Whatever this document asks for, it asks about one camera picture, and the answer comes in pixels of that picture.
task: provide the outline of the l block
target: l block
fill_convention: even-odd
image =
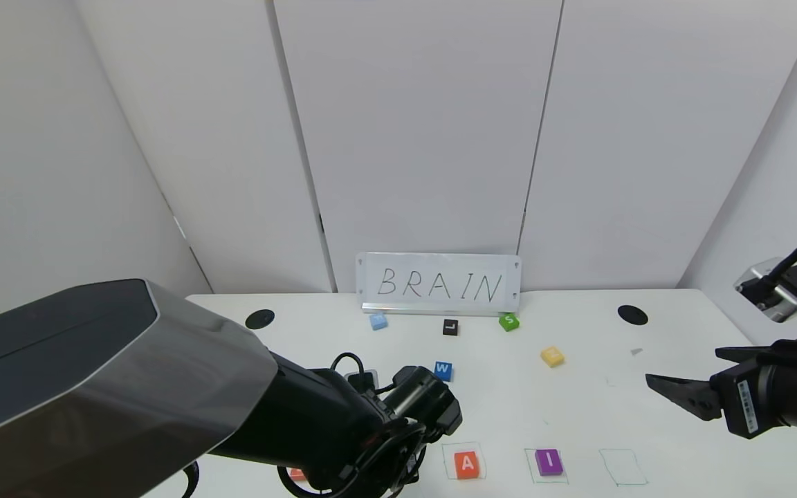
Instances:
[[[446,336],[455,336],[459,328],[459,323],[456,320],[445,319],[445,325],[442,326],[442,334]]]
[[[453,373],[453,365],[448,362],[436,362],[436,371],[434,374],[441,379],[442,382],[451,382],[451,374]]]
[[[475,451],[455,453],[455,467],[457,479],[477,479],[478,457],[475,456]]]

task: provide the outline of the whiteboard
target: whiteboard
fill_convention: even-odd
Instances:
[[[676,286],[796,57],[797,0],[566,2],[523,289]]]
[[[338,290],[364,251],[514,255],[561,0],[276,0]]]
[[[461,317],[457,337],[443,336],[442,316],[430,315],[391,315],[389,327],[371,331],[354,294],[190,300],[238,322],[272,309],[275,321],[256,331],[260,340],[304,368],[352,351],[385,382],[405,365],[451,362],[463,423],[430,445],[420,483],[401,498],[797,496],[797,430],[776,428],[747,441],[728,433],[724,420],[702,422],[645,385],[645,373],[706,379],[731,365],[715,358],[715,347],[748,344],[698,290],[523,293],[520,328],[506,332],[495,317]],[[648,324],[621,320],[616,310],[626,304],[648,313]],[[550,369],[540,359],[550,346],[562,350],[564,365]],[[339,367],[352,369],[351,362]],[[485,479],[450,479],[446,461],[458,448],[481,452]],[[565,479],[535,480],[531,448],[557,448]],[[249,489],[290,496],[271,466],[215,456],[200,464],[194,498]],[[178,474],[149,498],[180,496],[185,482]]]
[[[518,256],[360,252],[355,262],[366,312],[500,315],[521,302]]]

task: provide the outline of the a block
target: a block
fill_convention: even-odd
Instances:
[[[540,358],[543,358],[544,362],[550,367],[561,365],[564,362],[564,354],[555,346],[547,347],[541,351]]]
[[[469,441],[464,443],[443,443],[440,444],[440,447],[442,448],[443,461],[445,461],[445,474],[447,479],[452,479],[452,480],[458,479],[457,470],[461,470],[463,467],[462,460],[459,461],[461,463],[459,465],[455,463],[455,455],[458,453],[474,454],[475,460],[470,460],[469,463],[471,463],[472,466],[478,470],[478,477],[477,477],[478,479],[487,479],[488,463],[487,463],[487,458],[484,456],[484,452],[482,451],[481,444],[478,444],[477,442],[474,441]],[[533,468],[535,466],[534,450],[531,450],[531,457],[529,457],[529,460],[531,461],[531,467]],[[468,466],[469,465],[467,464],[466,472],[470,472]]]
[[[442,333],[446,336],[455,336],[459,332],[459,323],[456,320],[445,320]]]
[[[503,327],[504,331],[509,332],[513,329],[517,329],[521,324],[522,323],[518,321],[518,317],[512,313],[506,313],[506,315],[500,316],[500,326]]]
[[[478,457],[475,456],[475,451],[455,453],[455,467],[457,479],[477,479]]]
[[[534,458],[537,459],[537,470],[541,476],[557,476],[564,472],[559,450],[537,450]]]
[[[288,476],[291,477],[293,481],[304,481],[306,480],[306,476],[303,475],[303,470],[301,469],[290,469],[288,470]]]
[[[386,315],[383,315],[383,313],[374,313],[371,315],[371,328],[375,331],[386,328],[386,325],[389,325],[386,322]]]
[[[436,371],[434,374],[443,382],[451,382],[451,374],[453,373],[453,365],[448,362],[436,362]]]

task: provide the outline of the white table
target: white table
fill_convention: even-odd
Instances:
[[[383,385],[404,365],[453,363],[463,423],[432,445],[421,481],[405,497],[797,496],[797,429],[746,441],[728,433],[724,420],[701,422],[645,386],[645,373],[708,379],[730,366],[715,358],[715,347],[748,344],[698,290],[523,293],[521,328],[506,332],[497,318],[459,317],[458,337],[442,335],[442,316],[388,315],[389,327],[373,331],[352,294],[189,300],[240,324],[257,309],[274,310],[273,324],[257,334],[307,368],[328,367],[351,351],[377,369]],[[648,324],[620,319],[624,304],[645,310]],[[540,350],[550,346],[562,350],[565,365],[543,363]],[[642,351],[633,355],[636,348]],[[443,445],[465,442],[481,448],[485,479],[448,478],[451,452],[446,461]],[[535,482],[526,448],[560,450],[566,479],[558,480],[567,482]],[[601,451],[608,448],[623,451]],[[215,456],[199,463],[196,498],[290,496],[273,467]],[[637,479],[646,484],[622,486]],[[148,496],[178,498],[184,486],[180,473]]]

